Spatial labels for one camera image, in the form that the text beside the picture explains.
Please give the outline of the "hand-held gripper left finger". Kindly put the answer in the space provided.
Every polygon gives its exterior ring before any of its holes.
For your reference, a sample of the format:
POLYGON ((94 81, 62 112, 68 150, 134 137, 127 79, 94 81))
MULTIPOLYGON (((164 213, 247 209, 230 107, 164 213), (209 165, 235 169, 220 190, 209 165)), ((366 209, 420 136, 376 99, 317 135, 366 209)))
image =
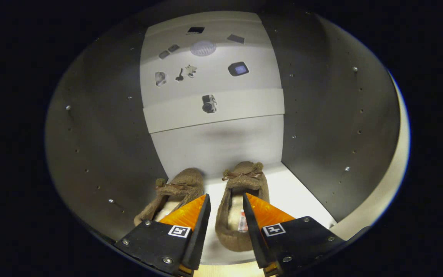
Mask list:
POLYGON ((115 248, 162 277, 192 277, 199 269, 210 213, 210 196, 204 194, 160 221, 141 222, 115 248))

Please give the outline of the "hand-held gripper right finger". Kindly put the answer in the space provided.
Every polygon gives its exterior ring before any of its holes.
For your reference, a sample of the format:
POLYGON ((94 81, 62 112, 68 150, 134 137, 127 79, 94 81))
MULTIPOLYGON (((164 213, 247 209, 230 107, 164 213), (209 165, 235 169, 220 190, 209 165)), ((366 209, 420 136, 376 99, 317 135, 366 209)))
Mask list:
POLYGON ((293 277, 340 251, 347 241, 311 216, 298 219, 246 193, 248 234, 266 277, 293 277))

